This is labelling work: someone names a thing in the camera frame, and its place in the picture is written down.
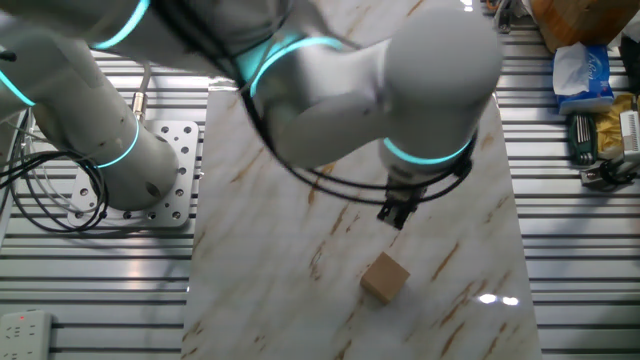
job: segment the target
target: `electrical outlet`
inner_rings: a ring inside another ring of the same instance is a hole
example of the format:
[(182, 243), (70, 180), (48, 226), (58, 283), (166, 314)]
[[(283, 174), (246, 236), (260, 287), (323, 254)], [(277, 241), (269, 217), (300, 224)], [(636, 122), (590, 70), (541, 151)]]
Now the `electrical outlet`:
[(0, 360), (47, 360), (51, 314), (41, 310), (0, 318)]

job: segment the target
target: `metal mounting plate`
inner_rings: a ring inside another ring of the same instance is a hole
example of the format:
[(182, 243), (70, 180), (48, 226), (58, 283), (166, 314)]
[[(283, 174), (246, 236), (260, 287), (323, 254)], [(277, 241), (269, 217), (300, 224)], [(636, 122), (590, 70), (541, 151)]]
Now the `metal mounting plate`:
[[(167, 140), (175, 150), (180, 169), (176, 183), (160, 202), (148, 209), (122, 211), (108, 208), (107, 217), (100, 223), (100, 228), (177, 228), (185, 225), (189, 219), (198, 145), (198, 125), (195, 122), (157, 120), (146, 121), (145, 127), (151, 133)], [(181, 151), (184, 147), (190, 150), (186, 154)], [(91, 208), (96, 201), (89, 177), (83, 171), (78, 171), (76, 175), (71, 199), (74, 204), (84, 209)], [(68, 220), (72, 225), (82, 225), (89, 220), (90, 215), (90, 213), (69, 213)]]

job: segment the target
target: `wooden block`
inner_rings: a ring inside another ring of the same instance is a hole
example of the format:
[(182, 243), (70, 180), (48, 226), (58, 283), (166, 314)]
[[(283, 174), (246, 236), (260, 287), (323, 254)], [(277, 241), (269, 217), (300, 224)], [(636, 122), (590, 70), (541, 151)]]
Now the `wooden block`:
[(409, 278), (409, 272), (383, 252), (362, 275), (360, 286), (384, 304), (388, 304), (400, 291), (407, 278)]

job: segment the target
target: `white marble surface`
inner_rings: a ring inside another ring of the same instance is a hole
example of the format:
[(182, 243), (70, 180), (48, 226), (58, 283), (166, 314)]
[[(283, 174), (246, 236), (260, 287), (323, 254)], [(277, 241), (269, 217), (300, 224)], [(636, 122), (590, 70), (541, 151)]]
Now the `white marble surface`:
[[(364, 42), (422, 3), (319, 2), (338, 31)], [(379, 208), (288, 175), (235, 95), (214, 94), (209, 111), (183, 359), (541, 359), (495, 105), (469, 178), (399, 233), (377, 221)], [(325, 171), (384, 183), (376, 154), (371, 144)], [(387, 306), (359, 286), (382, 251), (411, 273)], [(484, 294), (498, 301), (484, 304)]]

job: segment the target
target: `cardboard box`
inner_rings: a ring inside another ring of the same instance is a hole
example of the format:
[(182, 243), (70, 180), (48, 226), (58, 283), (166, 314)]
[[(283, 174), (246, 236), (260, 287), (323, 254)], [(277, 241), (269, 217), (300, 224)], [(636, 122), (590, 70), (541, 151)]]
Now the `cardboard box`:
[(388, 304), (408, 278), (409, 272), (407, 270), (389, 255), (382, 253), (362, 275), (360, 285), (384, 304)]
[(533, 0), (547, 48), (608, 45), (640, 10), (640, 0)]

